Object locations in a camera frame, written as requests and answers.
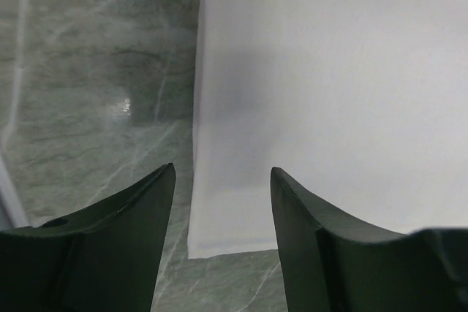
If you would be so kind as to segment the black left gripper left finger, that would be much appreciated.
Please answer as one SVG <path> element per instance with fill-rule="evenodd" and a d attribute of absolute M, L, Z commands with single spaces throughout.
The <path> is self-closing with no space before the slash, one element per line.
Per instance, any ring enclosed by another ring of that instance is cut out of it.
<path fill-rule="evenodd" d="M 173 203 L 172 164 L 40 227 L 1 233 L 3 311 L 149 311 Z"/>

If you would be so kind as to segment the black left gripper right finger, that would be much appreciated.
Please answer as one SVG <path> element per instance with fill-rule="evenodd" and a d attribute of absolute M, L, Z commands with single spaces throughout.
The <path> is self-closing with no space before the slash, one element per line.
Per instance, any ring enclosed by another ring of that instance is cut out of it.
<path fill-rule="evenodd" d="M 289 311 L 465 311 L 467 231 L 408 235 L 356 218 L 271 170 Z"/>

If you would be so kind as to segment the white cloth napkin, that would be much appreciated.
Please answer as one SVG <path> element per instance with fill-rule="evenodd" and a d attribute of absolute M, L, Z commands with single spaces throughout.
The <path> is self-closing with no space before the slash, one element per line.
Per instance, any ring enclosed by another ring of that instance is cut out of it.
<path fill-rule="evenodd" d="M 192 259 L 276 247 L 280 167 L 395 232 L 467 225 L 467 0 L 200 0 Z"/>

